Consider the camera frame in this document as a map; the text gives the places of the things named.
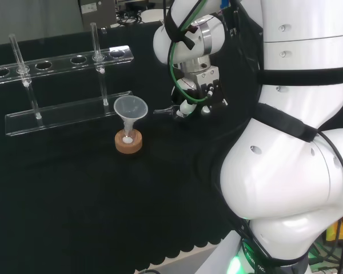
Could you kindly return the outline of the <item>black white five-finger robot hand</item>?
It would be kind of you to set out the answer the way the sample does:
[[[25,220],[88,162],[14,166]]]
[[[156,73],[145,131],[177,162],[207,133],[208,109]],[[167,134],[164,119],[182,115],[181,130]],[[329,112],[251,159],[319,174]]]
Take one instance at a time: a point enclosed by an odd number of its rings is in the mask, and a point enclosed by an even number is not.
[[[208,116],[229,104],[216,66],[198,72],[185,72],[182,78],[177,79],[171,98],[174,103],[172,115],[175,119],[186,119],[193,113]]]

